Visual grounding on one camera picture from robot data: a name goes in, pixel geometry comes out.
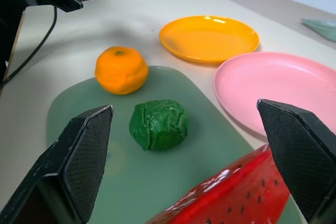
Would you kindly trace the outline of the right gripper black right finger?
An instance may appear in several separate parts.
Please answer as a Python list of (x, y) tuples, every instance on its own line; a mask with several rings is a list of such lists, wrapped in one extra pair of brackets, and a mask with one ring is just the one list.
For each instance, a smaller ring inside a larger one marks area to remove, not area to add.
[(307, 223), (335, 223), (335, 134), (312, 112), (260, 99), (273, 159)]

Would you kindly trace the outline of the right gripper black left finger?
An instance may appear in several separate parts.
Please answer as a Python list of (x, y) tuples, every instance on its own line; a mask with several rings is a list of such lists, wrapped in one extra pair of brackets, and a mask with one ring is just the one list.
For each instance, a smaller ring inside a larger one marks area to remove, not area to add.
[(87, 223), (104, 174), (113, 107), (72, 118), (3, 210), (1, 223)]

